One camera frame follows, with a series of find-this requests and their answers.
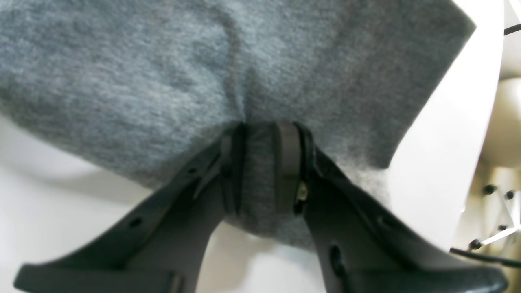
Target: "clamp jaw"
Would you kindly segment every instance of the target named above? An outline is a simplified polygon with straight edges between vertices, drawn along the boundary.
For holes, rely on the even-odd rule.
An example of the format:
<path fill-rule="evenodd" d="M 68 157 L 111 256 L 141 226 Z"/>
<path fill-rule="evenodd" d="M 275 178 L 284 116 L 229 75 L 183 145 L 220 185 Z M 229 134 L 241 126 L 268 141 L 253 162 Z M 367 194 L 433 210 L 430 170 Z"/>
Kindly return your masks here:
<path fill-rule="evenodd" d="M 354 186 L 300 124 L 275 124 L 276 207 L 301 216 L 328 293 L 502 292 L 496 268 L 453 258 Z M 24 265 L 32 293 L 193 293 L 215 227 L 240 210 L 245 126 L 201 152 L 113 228 L 60 260 Z"/>

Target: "screw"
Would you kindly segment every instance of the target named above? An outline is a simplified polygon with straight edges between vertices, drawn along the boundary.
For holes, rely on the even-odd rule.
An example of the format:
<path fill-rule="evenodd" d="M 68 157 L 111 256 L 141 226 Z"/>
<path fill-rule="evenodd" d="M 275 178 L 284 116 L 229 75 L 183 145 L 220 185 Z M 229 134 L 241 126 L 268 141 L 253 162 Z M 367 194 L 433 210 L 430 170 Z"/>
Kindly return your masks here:
<path fill-rule="evenodd" d="M 514 198 L 514 191 L 513 191 L 513 190 L 508 191 L 508 192 L 505 194 L 505 196 L 506 196 L 506 198 L 507 198 L 508 200 L 513 199 L 513 198 Z"/>
<path fill-rule="evenodd" d="M 491 195 L 498 189 L 497 186 L 493 184 L 488 184 L 487 186 L 483 187 L 483 194 L 485 195 Z"/>
<path fill-rule="evenodd" d="M 472 242 L 468 244 L 468 248 L 470 250 L 480 249 L 481 248 L 481 241 L 479 241 L 479 239 L 472 240 Z"/>

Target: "gray fabric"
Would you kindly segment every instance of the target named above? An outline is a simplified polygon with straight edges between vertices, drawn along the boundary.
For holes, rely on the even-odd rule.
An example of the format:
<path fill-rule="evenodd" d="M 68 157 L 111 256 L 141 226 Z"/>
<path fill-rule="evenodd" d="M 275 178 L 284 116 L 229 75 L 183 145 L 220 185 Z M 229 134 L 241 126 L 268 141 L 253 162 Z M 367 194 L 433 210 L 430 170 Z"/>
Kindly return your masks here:
<path fill-rule="evenodd" d="M 385 203 L 398 143 L 473 29 L 449 0 L 0 0 L 0 112 L 151 189 L 248 122 L 230 221 L 311 247 L 274 215 L 267 122 L 308 125 Z"/>

